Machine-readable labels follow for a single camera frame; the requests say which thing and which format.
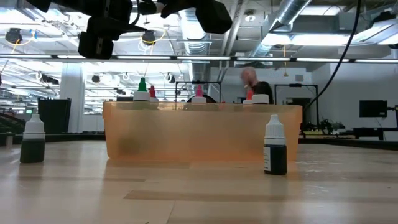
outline pink bottle cap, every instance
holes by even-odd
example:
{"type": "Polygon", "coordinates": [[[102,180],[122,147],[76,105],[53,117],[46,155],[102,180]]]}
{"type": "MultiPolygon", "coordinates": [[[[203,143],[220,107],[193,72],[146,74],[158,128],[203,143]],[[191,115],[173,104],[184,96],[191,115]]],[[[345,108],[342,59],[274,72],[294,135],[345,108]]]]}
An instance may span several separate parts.
{"type": "Polygon", "coordinates": [[[154,86],[150,86],[149,93],[150,97],[156,98],[156,91],[154,86]]]}
{"type": "Polygon", "coordinates": [[[246,95],[246,99],[247,100],[251,100],[253,98],[253,90],[252,89],[248,89],[248,93],[246,95]]]}
{"type": "Polygon", "coordinates": [[[198,87],[197,87],[196,96],[203,97],[203,90],[201,89],[201,85],[198,85],[198,87]]]}

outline green bottle cap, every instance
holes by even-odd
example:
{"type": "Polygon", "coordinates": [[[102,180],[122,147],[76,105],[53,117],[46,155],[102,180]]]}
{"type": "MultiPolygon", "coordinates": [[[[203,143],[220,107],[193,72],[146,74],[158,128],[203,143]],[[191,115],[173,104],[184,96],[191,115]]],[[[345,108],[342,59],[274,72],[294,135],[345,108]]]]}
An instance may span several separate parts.
{"type": "Polygon", "coordinates": [[[138,91],[147,91],[147,85],[145,84],[145,78],[142,77],[138,84],[138,91]]]}

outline black shirt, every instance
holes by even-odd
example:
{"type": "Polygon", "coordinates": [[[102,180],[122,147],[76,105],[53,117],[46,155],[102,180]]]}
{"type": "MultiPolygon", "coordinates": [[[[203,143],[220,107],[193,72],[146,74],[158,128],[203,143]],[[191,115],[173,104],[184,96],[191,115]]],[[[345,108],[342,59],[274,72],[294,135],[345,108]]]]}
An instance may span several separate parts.
{"type": "Polygon", "coordinates": [[[274,104],[274,98],[272,97],[272,89],[271,86],[264,81],[257,82],[256,85],[251,87],[253,89],[254,94],[267,94],[269,98],[269,104],[274,104]]]}

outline orange translucent container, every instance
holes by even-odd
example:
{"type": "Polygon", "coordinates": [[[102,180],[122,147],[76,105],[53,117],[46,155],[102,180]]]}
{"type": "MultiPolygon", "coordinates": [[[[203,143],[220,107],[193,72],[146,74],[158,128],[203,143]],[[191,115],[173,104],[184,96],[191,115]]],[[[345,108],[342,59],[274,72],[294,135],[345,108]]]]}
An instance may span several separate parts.
{"type": "Polygon", "coordinates": [[[127,161],[262,161],[272,114],[284,124],[288,160],[293,161],[301,106],[107,101],[108,156],[127,161]]]}

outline black cable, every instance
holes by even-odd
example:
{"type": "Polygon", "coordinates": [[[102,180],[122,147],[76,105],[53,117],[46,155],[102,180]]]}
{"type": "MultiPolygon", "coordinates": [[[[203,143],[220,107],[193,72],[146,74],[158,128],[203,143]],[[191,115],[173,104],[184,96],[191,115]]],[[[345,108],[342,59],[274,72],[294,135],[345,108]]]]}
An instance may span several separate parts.
{"type": "Polygon", "coordinates": [[[331,5],[322,15],[324,16],[333,7],[337,7],[338,9],[340,9],[340,12],[343,12],[343,10],[338,5],[334,4],[331,5]]]}
{"type": "MultiPolygon", "coordinates": [[[[379,124],[380,128],[383,129],[383,126],[381,126],[380,121],[379,121],[377,118],[374,118],[374,119],[376,119],[376,121],[377,121],[377,123],[379,124]]],[[[386,139],[386,134],[384,134],[384,131],[383,131],[383,130],[382,130],[382,132],[383,132],[384,140],[387,141],[387,139],[386,139]]]]}
{"type": "Polygon", "coordinates": [[[139,15],[140,15],[140,10],[139,10],[139,0],[136,1],[137,2],[137,17],[134,20],[134,22],[132,22],[132,24],[129,24],[130,26],[134,26],[137,24],[138,20],[139,20],[139,15]]]}
{"type": "Polygon", "coordinates": [[[355,33],[356,33],[356,28],[357,28],[357,26],[358,26],[358,21],[359,21],[359,15],[361,14],[361,0],[358,0],[358,3],[357,3],[357,5],[356,5],[356,14],[355,14],[355,21],[354,21],[354,27],[353,27],[353,31],[351,32],[351,35],[350,35],[350,37],[349,37],[349,39],[348,39],[348,42],[347,42],[347,45],[346,45],[346,47],[345,47],[345,49],[344,49],[344,52],[343,52],[343,54],[341,55],[341,57],[340,57],[340,59],[339,59],[339,61],[338,61],[338,63],[337,63],[337,66],[336,66],[336,68],[335,68],[335,71],[333,72],[333,74],[331,75],[331,77],[330,77],[330,79],[329,79],[329,81],[326,83],[326,85],[325,85],[325,87],[323,87],[323,90],[316,96],[316,97],[314,97],[314,99],[312,99],[312,101],[304,108],[304,112],[320,97],[320,96],[322,96],[322,94],[326,91],[326,89],[329,87],[329,85],[330,85],[330,83],[331,83],[331,81],[333,81],[333,79],[335,78],[335,76],[336,76],[336,74],[337,74],[337,71],[338,71],[338,69],[340,68],[340,65],[341,65],[341,63],[343,62],[343,59],[344,59],[344,57],[346,56],[346,54],[347,54],[347,51],[348,51],[348,48],[349,48],[349,46],[351,45],[351,42],[353,41],[353,38],[354,38],[354,36],[355,36],[355,33]]]}
{"type": "Polygon", "coordinates": [[[308,86],[305,86],[305,87],[312,93],[313,96],[316,96],[316,94],[310,89],[310,87],[308,87],[308,86]]]}

